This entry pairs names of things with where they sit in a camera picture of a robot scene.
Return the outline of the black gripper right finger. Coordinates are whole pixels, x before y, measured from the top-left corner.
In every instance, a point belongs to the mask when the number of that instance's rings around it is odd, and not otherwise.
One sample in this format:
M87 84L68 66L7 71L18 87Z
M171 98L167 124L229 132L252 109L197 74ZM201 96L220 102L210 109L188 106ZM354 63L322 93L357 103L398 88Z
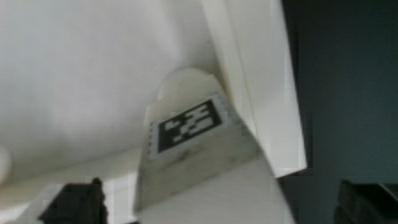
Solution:
M398 183L341 181L334 224L398 224Z

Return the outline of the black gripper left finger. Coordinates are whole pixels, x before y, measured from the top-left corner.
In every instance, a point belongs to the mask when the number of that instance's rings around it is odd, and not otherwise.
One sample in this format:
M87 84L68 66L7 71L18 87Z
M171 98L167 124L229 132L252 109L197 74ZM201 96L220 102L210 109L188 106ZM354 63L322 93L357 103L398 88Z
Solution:
M16 224L108 224L101 179L48 189L32 201Z

